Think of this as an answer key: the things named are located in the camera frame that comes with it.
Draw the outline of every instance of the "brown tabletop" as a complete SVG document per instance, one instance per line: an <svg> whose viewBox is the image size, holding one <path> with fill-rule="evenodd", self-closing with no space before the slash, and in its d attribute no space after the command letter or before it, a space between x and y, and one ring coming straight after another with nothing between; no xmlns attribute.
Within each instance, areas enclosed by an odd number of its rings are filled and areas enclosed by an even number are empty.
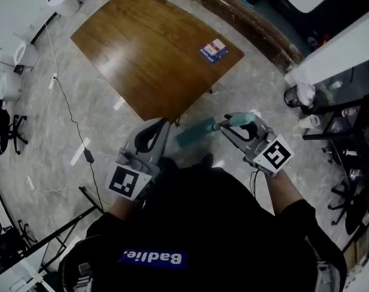
<svg viewBox="0 0 369 292"><path fill-rule="evenodd" d="M219 39L228 54L211 63L200 49ZM143 119L178 119L244 54L166 0L110 0L72 41Z"/></svg>

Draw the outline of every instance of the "blue label on shirt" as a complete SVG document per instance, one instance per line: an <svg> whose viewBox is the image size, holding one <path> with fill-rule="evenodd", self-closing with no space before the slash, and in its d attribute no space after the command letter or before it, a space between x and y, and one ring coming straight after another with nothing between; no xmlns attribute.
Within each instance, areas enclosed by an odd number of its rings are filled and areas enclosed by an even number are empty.
<svg viewBox="0 0 369 292"><path fill-rule="evenodd" d="M223 48L222 50L220 50L217 54L215 55L211 55L209 53L207 53L204 48L200 49L201 53L207 57L207 59L209 61L211 61L212 63L215 63L216 61L218 61L222 56L224 56L225 54L229 53L229 51L226 48Z"/></svg>
<svg viewBox="0 0 369 292"><path fill-rule="evenodd" d="M186 269L187 252L173 250L126 249L118 260L118 263L145 267Z"/></svg>

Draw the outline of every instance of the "black desk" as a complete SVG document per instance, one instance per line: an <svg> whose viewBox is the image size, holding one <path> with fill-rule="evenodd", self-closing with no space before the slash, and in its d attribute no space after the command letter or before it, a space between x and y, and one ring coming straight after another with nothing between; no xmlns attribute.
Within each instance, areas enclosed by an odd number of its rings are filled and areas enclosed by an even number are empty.
<svg viewBox="0 0 369 292"><path fill-rule="evenodd" d="M351 107L359 107L357 115L342 117L342 110ZM326 106L316 109L314 114L326 114L334 112L323 134L310 134L303 137L304 140L327 139L338 155L340 165L343 167L351 189L354 183L350 181L351 169L362 171L362 180L367 195L367 209L369 212L369 95L360 100ZM358 157L346 156L345 150L354 150Z"/></svg>

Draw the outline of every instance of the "white trash bin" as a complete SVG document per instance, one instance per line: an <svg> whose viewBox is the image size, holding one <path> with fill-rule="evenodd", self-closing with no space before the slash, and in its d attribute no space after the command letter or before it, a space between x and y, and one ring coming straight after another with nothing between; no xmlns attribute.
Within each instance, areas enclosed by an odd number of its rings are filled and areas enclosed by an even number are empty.
<svg viewBox="0 0 369 292"><path fill-rule="evenodd" d="M67 17L75 14L80 7L77 0L48 0L47 3L56 13Z"/></svg>

